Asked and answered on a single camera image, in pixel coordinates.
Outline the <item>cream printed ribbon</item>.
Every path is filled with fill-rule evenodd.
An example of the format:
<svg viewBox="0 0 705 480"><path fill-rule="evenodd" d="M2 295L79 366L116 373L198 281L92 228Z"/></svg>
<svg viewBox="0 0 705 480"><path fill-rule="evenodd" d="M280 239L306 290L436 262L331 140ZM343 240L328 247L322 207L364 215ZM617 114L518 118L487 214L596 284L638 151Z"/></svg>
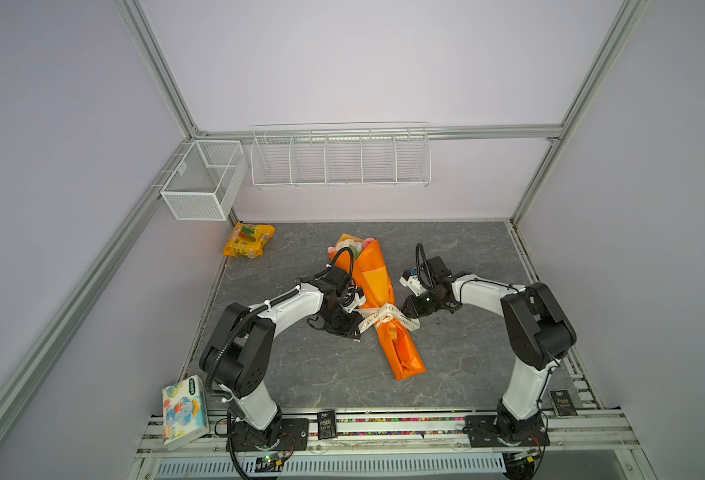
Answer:
<svg viewBox="0 0 705 480"><path fill-rule="evenodd" d="M409 318L401 312L395 305L386 303L378 308L360 309L358 313L362 316L362 322L358 325L358 331L363 333L370 327L378 328L381 324L397 320L406 330L414 332L420 328L417 318Z"/></svg>

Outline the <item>orange wrapping paper sheet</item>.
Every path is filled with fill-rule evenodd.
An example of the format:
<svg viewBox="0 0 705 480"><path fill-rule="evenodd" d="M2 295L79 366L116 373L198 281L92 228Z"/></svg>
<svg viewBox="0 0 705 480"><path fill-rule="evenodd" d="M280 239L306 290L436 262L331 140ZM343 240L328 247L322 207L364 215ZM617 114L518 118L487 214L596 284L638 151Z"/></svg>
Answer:
<svg viewBox="0 0 705 480"><path fill-rule="evenodd" d="M359 308L363 316L360 332L373 330L380 347L398 381L426 372L418 350L411 337L418 330L419 322L410 319L395 305L395 294L379 242L373 238L360 239L342 234L336 245L328 248L328 257L334 259L338 250L349 247L350 256L338 259L341 268L352 267L352 278L362 288L365 302Z"/></svg>

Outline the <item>cream fake rose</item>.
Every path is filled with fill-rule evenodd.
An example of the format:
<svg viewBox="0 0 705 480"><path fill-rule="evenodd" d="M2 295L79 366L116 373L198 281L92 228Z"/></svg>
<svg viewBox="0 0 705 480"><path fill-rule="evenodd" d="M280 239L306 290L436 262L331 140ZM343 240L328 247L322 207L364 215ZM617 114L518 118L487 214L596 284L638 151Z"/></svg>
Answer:
<svg viewBox="0 0 705 480"><path fill-rule="evenodd" d="M344 248L350 248L350 250L352 250L352 254L355 258L358 258L358 256L360 256L360 253L362 252L362 250L364 250L363 242L358 241L358 240L354 240L352 238L342 240L342 241L338 242L338 244L336 244L337 250L342 250Z"/></svg>

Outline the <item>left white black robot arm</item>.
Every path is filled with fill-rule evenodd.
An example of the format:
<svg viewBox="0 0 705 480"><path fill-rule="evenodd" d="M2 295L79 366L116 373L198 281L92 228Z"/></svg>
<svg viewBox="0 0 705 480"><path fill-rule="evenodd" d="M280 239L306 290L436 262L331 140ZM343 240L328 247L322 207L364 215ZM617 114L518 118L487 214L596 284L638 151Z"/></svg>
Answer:
<svg viewBox="0 0 705 480"><path fill-rule="evenodd" d="M272 299L228 305L198 360L204 392L255 434L278 431L282 410L264 382L278 335L296 323L319 321L322 332L357 339L364 303L363 290L344 278L306 279Z"/></svg>

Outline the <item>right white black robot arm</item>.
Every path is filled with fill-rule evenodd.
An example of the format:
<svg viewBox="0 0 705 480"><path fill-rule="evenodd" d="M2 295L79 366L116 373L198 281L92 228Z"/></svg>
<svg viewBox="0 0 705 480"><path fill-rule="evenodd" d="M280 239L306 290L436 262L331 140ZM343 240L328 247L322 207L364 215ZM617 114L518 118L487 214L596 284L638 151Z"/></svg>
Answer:
<svg viewBox="0 0 705 480"><path fill-rule="evenodd" d="M497 406L496 428L514 436L540 428L541 400L560 361L576 344L577 335L549 287L503 284L475 274L446 275L426 281L416 271L399 280L410 290L402 306L409 318L470 305L504 320L515 363L506 392Z"/></svg>

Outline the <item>yellow snack bag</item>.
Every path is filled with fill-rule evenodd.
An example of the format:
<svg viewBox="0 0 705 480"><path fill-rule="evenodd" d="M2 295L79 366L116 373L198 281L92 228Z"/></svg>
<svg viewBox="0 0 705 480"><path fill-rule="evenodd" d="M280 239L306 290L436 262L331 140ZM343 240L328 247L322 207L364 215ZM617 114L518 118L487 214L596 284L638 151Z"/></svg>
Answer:
<svg viewBox="0 0 705 480"><path fill-rule="evenodd" d="M264 254L264 247L276 234L276 228L268 224L236 223L222 254L226 257L256 259Z"/></svg>

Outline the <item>black labelled box right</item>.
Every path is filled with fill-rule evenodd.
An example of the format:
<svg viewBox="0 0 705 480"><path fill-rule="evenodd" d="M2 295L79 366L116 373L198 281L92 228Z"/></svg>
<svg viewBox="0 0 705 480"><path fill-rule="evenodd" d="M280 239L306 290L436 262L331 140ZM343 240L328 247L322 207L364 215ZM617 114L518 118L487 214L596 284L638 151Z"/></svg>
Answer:
<svg viewBox="0 0 705 480"><path fill-rule="evenodd" d="M550 390L548 395L553 411L557 417L578 416L578 409L567 390Z"/></svg>

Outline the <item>colourful tissue pack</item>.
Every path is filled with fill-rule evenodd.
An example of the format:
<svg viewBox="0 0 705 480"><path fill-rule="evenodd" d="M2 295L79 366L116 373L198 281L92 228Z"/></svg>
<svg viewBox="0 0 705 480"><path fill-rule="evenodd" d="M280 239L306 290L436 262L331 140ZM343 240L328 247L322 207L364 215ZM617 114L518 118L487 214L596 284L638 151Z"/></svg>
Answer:
<svg viewBox="0 0 705 480"><path fill-rule="evenodd" d="M204 382L198 375L162 388L164 448L174 451L210 433Z"/></svg>

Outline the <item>white mesh box basket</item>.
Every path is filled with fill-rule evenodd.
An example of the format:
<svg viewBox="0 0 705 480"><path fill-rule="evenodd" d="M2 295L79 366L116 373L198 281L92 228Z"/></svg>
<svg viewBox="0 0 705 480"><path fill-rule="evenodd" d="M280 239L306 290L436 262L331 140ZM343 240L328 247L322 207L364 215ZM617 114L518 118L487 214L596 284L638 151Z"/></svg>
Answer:
<svg viewBox="0 0 705 480"><path fill-rule="evenodd" d="M246 173L239 141L192 140L160 194L176 220L228 221Z"/></svg>

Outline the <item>black box on rail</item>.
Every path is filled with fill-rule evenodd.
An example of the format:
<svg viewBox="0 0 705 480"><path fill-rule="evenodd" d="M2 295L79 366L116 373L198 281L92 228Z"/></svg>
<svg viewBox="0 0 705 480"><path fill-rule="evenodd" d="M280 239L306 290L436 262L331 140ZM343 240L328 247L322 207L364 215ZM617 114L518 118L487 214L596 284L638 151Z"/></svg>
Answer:
<svg viewBox="0 0 705 480"><path fill-rule="evenodd" d="M334 410L324 410L316 414L316 425L318 426L318 439L330 440L338 437L338 422Z"/></svg>

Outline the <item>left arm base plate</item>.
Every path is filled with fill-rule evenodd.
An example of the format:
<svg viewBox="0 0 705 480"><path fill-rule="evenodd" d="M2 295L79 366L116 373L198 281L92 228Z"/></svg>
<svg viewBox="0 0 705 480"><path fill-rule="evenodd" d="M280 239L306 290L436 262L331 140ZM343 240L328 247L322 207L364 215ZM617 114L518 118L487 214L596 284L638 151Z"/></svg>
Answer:
<svg viewBox="0 0 705 480"><path fill-rule="evenodd" d="M304 451L310 440L310 422L304 418L280 418L262 431L245 421L236 421L230 439L237 452Z"/></svg>

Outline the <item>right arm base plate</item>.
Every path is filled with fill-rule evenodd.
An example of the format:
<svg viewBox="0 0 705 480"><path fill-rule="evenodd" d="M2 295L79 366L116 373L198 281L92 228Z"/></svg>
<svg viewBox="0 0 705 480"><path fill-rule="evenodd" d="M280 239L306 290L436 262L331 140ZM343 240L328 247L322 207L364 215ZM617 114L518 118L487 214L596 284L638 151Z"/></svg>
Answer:
<svg viewBox="0 0 705 480"><path fill-rule="evenodd" d="M506 414L468 415L462 432L471 447L550 446L541 414L522 421Z"/></svg>

